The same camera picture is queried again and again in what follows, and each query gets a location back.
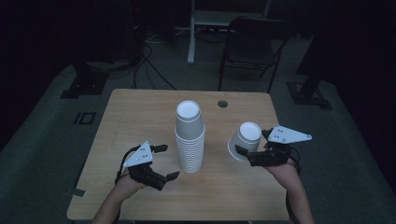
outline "stack of paper cups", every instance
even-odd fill
[[[175,135],[181,170],[197,172],[204,159],[205,125],[194,101],[183,101],[177,106]]]
[[[235,145],[243,147],[249,152],[255,152],[259,147],[261,137],[262,129],[259,125],[253,122],[244,122],[228,141],[228,150],[237,160],[247,161],[248,159],[245,156],[236,152]]]

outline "cable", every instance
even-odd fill
[[[163,77],[163,75],[157,70],[157,68],[149,61],[149,57],[151,56],[151,53],[152,53],[152,48],[151,48],[149,45],[147,45],[146,43],[145,43],[144,46],[145,46],[146,48],[149,49],[149,54],[148,54],[147,57],[146,57],[144,54],[142,54],[142,57],[144,58],[144,60],[143,60],[143,61],[136,67],[136,69],[134,70],[134,83],[133,83],[133,85],[132,85],[132,89],[133,89],[133,88],[137,89],[137,84],[136,84],[137,72],[138,72],[139,68],[142,66],[142,64],[144,63],[145,66],[146,66],[146,72],[147,72],[148,81],[149,81],[149,83],[151,84],[152,88],[153,88],[154,90],[156,90],[154,84],[151,82],[151,79],[149,78],[148,69],[147,69],[147,65],[146,65],[146,63],[148,63],[148,64],[154,69],[154,71],[158,74],[158,76],[159,76],[164,82],[166,82],[166,84],[168,84],[173,90],[176,90],[176,88],[175,88],[168,80],[166,80],[166,78]]]

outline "upside-down cup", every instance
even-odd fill
[[[247,149],[248,152],[256,152],[261,137],[262,129],[259,125],[254,122],[244,122],[228,141],[228,150],[236,160],[247,161],[248,158],[236,152],[235,145]]]

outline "table leg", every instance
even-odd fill
[[[191,29],[190,29],[190,47],[189,56],[187,58],[188,64],[194,63],[195,56],[195,0],[191,0]]]

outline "table top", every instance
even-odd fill
[[[193,100],[205,123],[205,155],[202,168],[193,174],[181,171],[175,137],[177,105]],[[219,107],[224,100],[227,107]],[[287,220],[286,191],[261,167],[237,161],[228,140],[245,121],[262,129],[277,124],[271,98],[258,92],[114,90],[98,128],[67,216],[92,219],[114,186],[126,151],[149,141],[168,145],[153,154],[151,167],[160,175],[180,171],[162,191],[139,190],[121,208],[128,220]],[[266,140],[262,138],[259,150]]]

